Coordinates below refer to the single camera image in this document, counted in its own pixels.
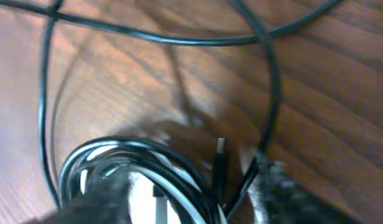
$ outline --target table surface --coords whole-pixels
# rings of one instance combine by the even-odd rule
[[[322,1],[248,3],[270,29]],[[225,1],[72,0],[62,10],[163,34],[250,32]],[[53,209],[37,154],[44,24],[0,7],[0,223]],[[362,222],[383,223],[383,0],[345,0],[274,46],[283,101],[270,159]],[[68,80],[55,127],[57,166],[79,144],[111,134],[166,139],[210,163],[225,136],[234,190],[266,118],[269,79],[258,45],[172,47],[59,22],[52,55],[48,119]],[[233,223],[253,223],[253,199],[244,204]]]

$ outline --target metal connector tip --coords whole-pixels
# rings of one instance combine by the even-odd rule
[[[224,150],[224,142],[225,142],[224,138],[219,138],[217,140],[217,150],[216,150],[216,152],[219,152],[219,153],[223,152],[223,150]]]

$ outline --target black cable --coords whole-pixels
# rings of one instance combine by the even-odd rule
[[[60,6],[63,3],[63,0],[56,0],[56,2],[48,9],[43,7],[35,6],[32,4],[16,2],[16,1],[3,1],[0,0],[0,4],[5,6],[11,6],[18,9],[24,9],[29,12],[34,12],[37,14],[42,14],[45,16],[49,16],[50,19],[46,25],[46,32],[43,42],[42,48],[42,58],[40,64],[40,101],[39,101],[39,141],[40,141],[40,157],[42,161],[42,167],[44,170],[45,178],[47,181],[47,185],[51,191],[53,199],[57,206],[64,206],[68,200],[71,198],[71,192],[79,192],[79,190],[74,190],[72,188],[71,182],[74,180],[74,175],[72,173],[73,166],[75,163],[80,161],[79,164],[85,162],[87,156],[92,152],[93,149],[100,147],[104,144],[116,144],[118,147],[121,147],[123,151],[129,150],[130,147],[135,147],[138,149],[146,149],[147,151],[159,151],[167,156],[169,159],[174,160],[177,164],[179,164],[183,169],[187,170],[194,180],[197,182],[197,185],[201,188],[202,195],[200,195],[200,200],[194,200],[193,204],[201,211],[201,214],[204,215],[204,219],[208,221],[208,223],[217,223],[218,211],[217,206],[215,206],[215,197],[212,196],[212,192],[205,181],[204,176],[199,173],[193,166],[188,163],[188,161],[182,156],[172,152],[166,146],[160,145],[156,142],[152,141],[144,141],[144,140],[134,140],[134,139],[122,139],[122,138],[105,138],[105,139],[97,139],[94,141],[90,141],[85,143],[84,145],[78,147],[74,150],[71,155],[68,156],[67,160],[64,162],[62,166],[62,171],[60,173],[58,189],[59,194],[57,194],[57,190],[54,187],[49,163],[47,162],[47,153],[46,153],[46,143],[45,143],[45,117],[46,117],[46,98],[47,98],[47,72],[49,65],[49,54],[50,54],[50,43],[52,37],[52,31],[54,24],[57,20],[63,20],[68,22],[73,22],[76,24],[110,31],[110,32],[118,32],[121,34],[126,34],[132,37],[136,37],[139,39],[149,40],[152,42],[159,42],[165,44],[176,44],[176,45],[193,45],[193,46],[228,46],[228,45],[244,45],[244,44],[253,44],[257,42],[261,42],[263,48],[266,53],[266,58],[268,61],[269,71],[270,71],[270,104],[268,108],[268,116],[265,121],[265,124],[262,129],[262,134],[260,136],[260,142],[257,147],[257,155],[265,156],[267,153],[268,143],[270,142],[271,136],[273,134],[273,130],[275,128],[275,121],[278,114],[278,108],[280,105],[280,77],[278,71],[278,64],[275,58],[275,53],[273,49],[273,45],[271,42],[271,38],[277,38],[289,33],[292,33],[298,30],[300,27],[307,25],[312,20],[316,19],[320,15],[324,14],[328,10],[332,9],[334,6],[338,5],[342,0],[329,0],[316,8],[315,10],[308,13],[306,16],[297,19],[289,24],[278,27],[276,29],[267,32],[264,26],[259,22],[256,18],[256,15],[243,3],[241,0],[229,0],[232,3],[232,6],[236,11],[238,11],[244,19],[248,22],[250,27],[252,28],[254,35],[245,35],[245,36],[236,36],[236,37],[216,37],[211,39],[197,39],[197,38],[188,38],[188,37],[176,37],[176,36],[167,36],[161,34],[155,34],[152,32],[138,30],[134,28],[130,28],[127,26],[120,26],[115,24],[110,24],[103,21],[96,21],[93,19],[82,18],[79,16],[75,16],[72,14],[64,14],[57,12]],[[134,154],[127,154],[129,158],[132,156],[136,156]],[[156,172],[159,172],[159,169],[162,169],[156,162],[145,160],[141,162],[141,159],[132,160],[134,164],[138,166],[149,167],[149,169],[154,169]],[[257,175],[261,164],[255,159],[251,162],[250,167],[248,168],[246,174],[244,175],[242,182],[239,184],[236,193],[230,199],[230,203],[224,208],[224,212],[226,214],[227,219],[231,217],[234,213],[235,209],[238,207],[243,197],[247,193],[247,189],[252,183],[253,179]],[[165,170],[165,172],[160,172],[160,175],[165,176],[167,179],[171,179],[177,187],[183,189],[185,194],[189,197],[192,197],[193,194],[197,193],[195,190],[190,190],[187,187],[187,184],[178,179],[176,175],[172,174],[171,171]]]
[[[332,8],[340,4],[343,0],[327,0],[322,5],[318,6],[316,9],[313,9],[311,12],[307,13],[305,16],[277,27],[268,33],[273,39],[282,37],[287,34],[298,31],[302,27],[311,23],[313,20],[319,18],[326,12],[330,11]],[[136,37],[143,40],[148,40],[152,42],[165,43],[165,44],[174,44],[174,45],[190,45],[190,46],[233,46],[233,45],[245,45],[245,44],[254,44],[258,42],[254,35],[241,35],[234,37],[214,37],[214,38],[192,38],[192,37],[179,37],[179,36],[170,36],[156,34],[154,32],[148,32],[145,30],[139,30],[132,27],[121,26],[116,24],[111,24],[109,22],[98,21],[95,19],[83,18],[73,14],[64,14],[61,12],[52,12],[48,9],[45,9],[40,6],[33,4],[17,2],[17,1],[7,1],[0,0],[0,4],[3,6],[10,6],[17,9],[23,9],[28,12],[33,12],[40,15],[45,15],[49,17],[55,17],[57,19],[73,22],[78,25],[83,25],[91,27],[94,29],[104,30],[108,32],[117,32],[120,34],[126,34],[128,36]]]
[[[52,12],[58,11],[64,0],[56,0],[50,7]],[[47,146],[46,146],[46,110],[47,110],[47,78],[49,74],[49,60],[50,60],[50,45],[55,22],[57,19],[50,17],[45,27],[45,34],[42,42],[42,53],[40,55],[40,77],[39,77],[39,116],[38,116],[38,137],[39,137],[39,156],[42,163],[42,170],[44,173],[45,181],[52,195],[53,201],[59,207],[59,196],[54,187],[52,176],[49,168],[49,160],[47,159]]]

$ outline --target wire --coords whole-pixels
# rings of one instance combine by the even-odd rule
[[[282,37],[287,34],[291,34],[300,30],[302,27],[308,25],[315,19],[319,18],[326,12],[330,11],[332,8],[336,7],[343,0],[327,0],[322,5],[318,6],[316,9],[313,9],[311,12],[307,13],[305,16],[289,22],[285,25],[277,27],[268,33],[273,39]],[[259,40],[255,38],[254,35],[241,35],[233,37],[214,37],[214,38],[192,38],[192,37],[180,37],[180,36],[170,36],[156,34],[154,32],[148,32],[145,30],[139,30],[132,27],[121,26],[112,24],[109,22],[98,21],[94,19],[88,19],[73,14],[64,14],[61,12],[52,12],[48,9],[45,9],[40,6],[33,4],[17,2],[17,1],[7,1],[0,0],[0,4],[3,6],[10,6],[17,9],[23,9],[28,12],[33,12],[36,14],[55,17],[59,20],[73,22],[78,25],[83,25],[91,27],[98,30],[104,30],[108,32],[117,32],[120,34],[125,34],[131,37],[138,39],[148,40],[152,42],[165,43],[165,44],[174,44],[174,45],[189,45],[189,46],[209,46],[209,47],[219,47],[219,46],[233,46],[233,45],[246,45],[246,44],[255,44]]]
[[[50,7],[51,11],[58,11],[63,3],[63,0],[56,0]],[[40,81],[39,81],[39,156],[42,163],[42,170],[44,173],[45,181],[52,195],[53,201],[56,206],[59,205],[59,196],[54,187],[54,183],[50,174],[49,161],[47,159],[47,147],[46,147],[46,110],[47,110],[47,78],[49,74],[49,60],[50,60],[50,45],[52,40],[52,34],[55,22],[57,19],[50,17],[47,21],[45,34],[42,42],[42,54],[40,56]]]
[[[63,20],[67,22],[73,22],[78,25],[88,26],[91,28],[105,30],[108,32],[117,32],[121,34],[126,34],[135,38],[144,39],[152,42],[159,42],[165,44],[174,44],[174,45],[190,45],[190,46],[230,46],[230,45],[245,45],[245,44],[254,44],[260,42],[263,49],[265,50],[269,72],[270,72],[270,104],[268,107],[268,114],[265,124],[262,129],[260,136],[260,142],[257,146],[257,156],[265,156],[267,153],[268,144],[273,135],[275,129],[275,121],[278,116],[278,109],[281,101],[281,91],[280,91],[280,76],[278,63],[275,57],[275,51],[272,44],[272,38],[278,38],[286,34],[297,31],[301,27],[309,24],[314,19],[318,18],[325,12],[329,11],[336,5],[338,5],[342,0],[329,0],[324,4],[317,7],[315,10],[309,12],[302,18],[299,18],[293,22],[285,24],[284,26],[277,27],[269,32],[267,32],[262,25],[262,23],[257,19],[256,15],[250,10],[250,8],[241,0],[229,0],[233,8],[248,22],[249,26],[252,28],[253,33],[251,35],[244,36],[233,36],[233,37],[216,37],[210,39],[202,38],[190,38],[190,37],[179,37],[179,36],[169,36],[161,35],[153,32],[148,32],[145,30],[139,30],[127,26],[121,26],[116,24],[110,24],[108,22],[97,21],[94,19],[87,19],[79,17],[73,14],[64,14],[58,12],[63,0],[56,0],[52,6],[45,9],[33,4],[17,2],[17,1],[4,1],[0,0],[0,4],[4,6],[14,7],[18,9],[23,9],[29,12],[34,12],[37,14],[49,16],[49,20],[46,25],[45,36],[42,46],[42,55],[40,63],[40,101],[39,101],[39,151],[40,159],[42,161],[42,168],[44,171],[45,179],[49,190],[52,194],[53,200],[56,203],[57,207],[65,206],[72,195],[79,193],[79,189],[73,188],[72,182],[76,179],[76,172],[73,172],[73,167],[75,164],[78,166],[82,165],[86,161],[86,158],[93,150],[98,149],[102,146],[111,145],[116,146],[121,149],[121,156],[126,158],[136,158],[137,154],[128,154],[125,152],[132,151],[134,149],[145,149],[148,152],[159,152],[164,154],[170,160],[175,161],[183,169],[187,170],[192,178],[197,182],[197,186],[201,189],[201,194],[198,194],[195,189],[190,188],[188,184],[184,183],[180,177],[174,175],[171,171],[159,171],[164,168],[162,165],[154,160],[151,156],[147,155],[143,159],[134,159],[132,160],[133,164],[137,166],[147,168],[151,172],[156,172],[158,175],[165,179],[170,180],[176,185],[178,189],[181,189],[181,192],[186,195],[188,200],[192,201],[192,204],[203,216],[203,219],[207,223],[220,223],[218,222],[220,217],[220,211],[218,211],[215,205],[215,197],[213,196],[210,188],[204,178],[204,176],[198,172],[185,158],[181,155],[176,154],[168,147],[163,146],[159,143],[139,140],[139,139],[124,139],[124,138],[103,138],[96,139],[90,142],[87,142],[80,147],[76,148],[71,155],[68,156],[66,161],[62,166],[62,171],[60,173],[59,181],[57,183],[57,189],[54,187],[49,163],[47,160],[47,151],[45,143],[45,119],[46,119],[46,101],[47,101],[47,78],[48,78],[48,68],[49,68],[49,56],[50,56],[50,44],[52,38],[52,32],[55,22],[58,20]],[[258,174],[260,166],[262,164],[260,161],[257,161],[257,156],[252,160],[247,172],[243,176],[243,179],[237,191],[230,199],[228,205],[224,208],[224,214],[226,219],[234,214],[238,205],[240,205],[242,199],[245,197],[247,190],[254,180],[255,176]]]

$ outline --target wooden surface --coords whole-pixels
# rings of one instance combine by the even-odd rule
[[[272,28],[322,1],[248,2]],[[164,34],[250,32],[225,1],[72,0],[63,11]],[[36,135],[44,22],[0,9],[0,223],[53,209]],[[383,223],[383,0],[345,0],[274,45],[283,102],[270,158],[362,222]],[[168,47],[60,22],[50,70],[50,112],[69,77],[55,130],[58,166],[89,139],[141,133],[170,136],[190,159],[210,162],[215,139],[225,136],[231,193],[266,116],[267,65],[257,45]],[[247,201],[233,223],[253,223],[253,199]]]

